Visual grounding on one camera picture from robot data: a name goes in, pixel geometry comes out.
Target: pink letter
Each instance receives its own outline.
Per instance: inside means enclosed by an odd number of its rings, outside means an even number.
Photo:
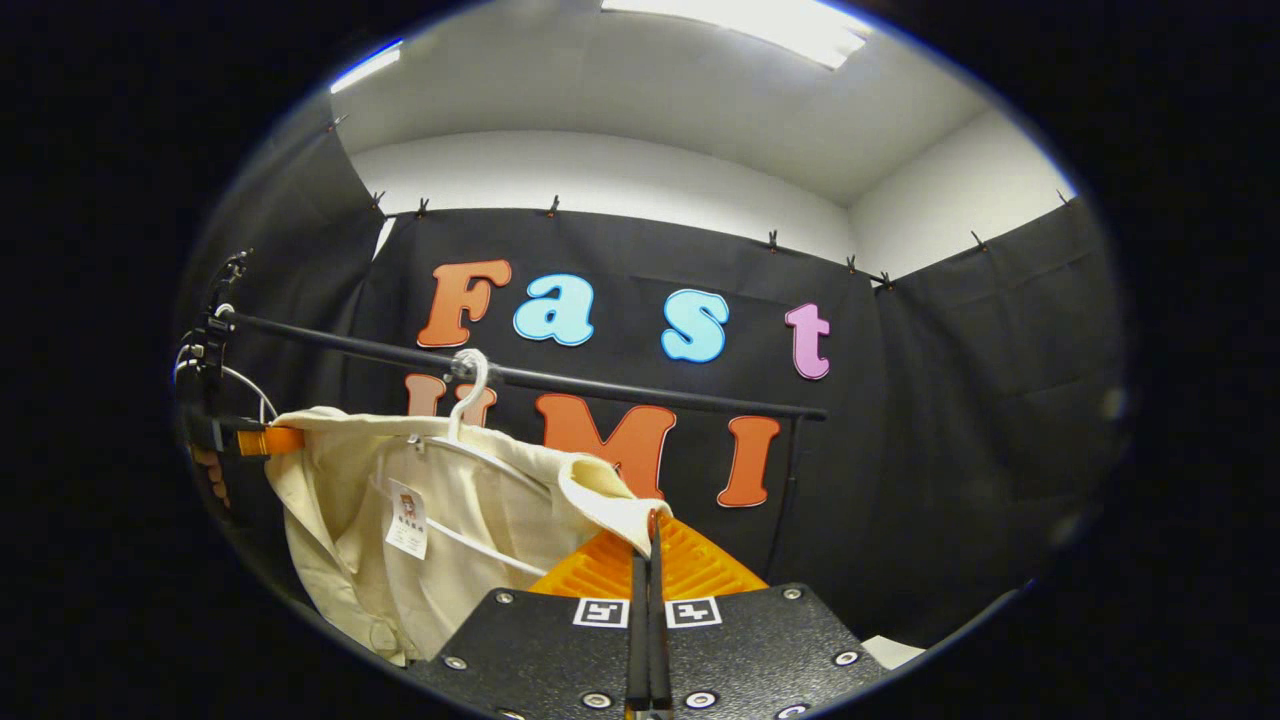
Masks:
[[[831,323],[818,316],[818,306],[813,302],[801,305],[786,314],[792,333],[791,357],[795,360],[800,377],[818,380],[831,369],[831,361],[818,356],[818,336],[831,334]]]

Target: rack pole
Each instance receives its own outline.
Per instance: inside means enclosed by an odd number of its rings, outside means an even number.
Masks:
[[[352,357],[376,360],[392,365],[401,365],[413,369],[422,369],[422,368],[448,369],[453,364],[453,359],[445,355],[425,352],[421,350],[410,350],[406,347],[397,347],[394,345],[371,342],[367,340],[357,340],[330,333],[323,333],[306,328],[297,328],[293,325],[287,325],[284,323],[276,323],[274,320],[265,320],[262,318],[244,315],[234,310],[228,310],[223,313],[221,319],[232,325],[242,325],[246,328],[261,331],[266,334],[274,334],[289,340],[301,341],[326,350],[335,350],[338,352],[349,355]],[[819,420],[819,421],[827,419],[827,410],[822,407],[804,407],[799,405],[774,405],[769,402],[751,402],[746,400],[732,400],[727,397],[716,397],[709,395],[696,395],[689,392],[676,392],[669,389],[622,386],[622,384],[603,383],[596,380],[584,380],[580,378],[568,378],[563,375],[553,375],[550,373],[521,370],[517,368],[499,366],[495,364],[490,364],[490,373],[497,374],[498,378],[508,386],[525,387],[531,389],[576,392],[580,395],[598,397],[602,400],[621,400],[626,402],[660,402],[663,405],[669,405],[673,407],[685,407],[689,410],[732,411],[749,415],[763,415],[767,418],[790,418],[794,420],[791,427],[792,447],[795,446],[795,439],[797,433],[796,425],[800,419]]]

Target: ceiling light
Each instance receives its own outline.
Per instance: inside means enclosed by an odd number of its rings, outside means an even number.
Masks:
[[[699,20],[750,35],[836,69],[867,44],[865,23],[815,0],[604,0],[602,10]]]
[[[396,60],[399,60],[399,46],[403,41],[397,40],[396,42],[388,45],[387,47],[375,53],[371,58],[360,63],[355,68],[347,70],[337,82],[329,86],[330,94],[337,94],[343,88],[351,87],[356,82],[376,73],[378,70],[390,65]]]

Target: clothing tag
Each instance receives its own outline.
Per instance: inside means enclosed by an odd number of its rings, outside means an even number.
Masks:
[[[417,495],[392,478],[387,478],[392,495],[392,529],[387,532],[387,543],[422,560],[426,557],[426,523],[422,516],[422,496]]]

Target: cable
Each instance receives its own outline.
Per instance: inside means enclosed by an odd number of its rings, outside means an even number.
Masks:
[[[236,378],[237,380],[247,384],[250,389],[252,389],[253,392],[256,392],[257,396],[261,398],[261,401],[265,402],[266,407],[271,411],[271,420],[273,421],[276,418],[280,416],[280,414],[275,411],[275,406],[271,405],[271,401],[266,398],[266,393],[264,393],[256,384],[253,384],[253,380],[246,378],[244,375],[237,373],[236,370],[232,370],[227,365],[223,365],[223,372],[225,372],[228,375]]]
[[[189,368],[192,365],[196,365],[197,363],[200,363],[200,361],[198,360],[186,360],[186,361],[182,361],[182,363],[178,363],[177,365],[174,365],[174,368],[173,368],[173,383],[178,384],[178,370],[182,370],[183,368]],[[244,383],[246,386],[248,386],[250,389],[252,389],[257,395],[257,397],[259,397],[259,404],[257,404],[257,421],[262,423],[264,425],[266,424],[266,418],[262,415],[262,407],[264,406],[268,410],[271,411],[271,421],[275,421],[275,419],[280,416],[280,414],[275,411],[275,406],[271,405],[271,401],[268,400],[266,393],[264,393],[260,387],[257,387],[256,384],[253,384],[253,380],[246,378],[244,375],[237,373],[236,370],[228,368],[227,365],[223,365],[223,372],[227,373],[228,375],[236,378],[237,380]]]

